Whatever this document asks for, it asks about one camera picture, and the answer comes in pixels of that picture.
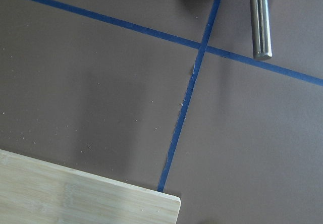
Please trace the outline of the metal scoop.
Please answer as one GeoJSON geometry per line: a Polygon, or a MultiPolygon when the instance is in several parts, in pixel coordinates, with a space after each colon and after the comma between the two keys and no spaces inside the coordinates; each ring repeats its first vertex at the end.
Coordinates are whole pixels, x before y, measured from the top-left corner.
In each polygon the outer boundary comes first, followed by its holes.
{"type": "Polygon", "coordinates": [[[250,0],[253,58],[269,60],[272,58],[272,42],[268,0],[250,0]]]}

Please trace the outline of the wooden cutting board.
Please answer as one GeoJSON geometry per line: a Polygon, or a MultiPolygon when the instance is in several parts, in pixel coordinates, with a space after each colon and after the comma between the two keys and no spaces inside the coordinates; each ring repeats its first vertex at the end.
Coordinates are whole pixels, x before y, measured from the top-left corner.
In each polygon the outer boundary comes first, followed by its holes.
{"type": "Polygon", "coordinates": [[[176,223],[181,199],[1,151],[1,223],[176,223]]]}

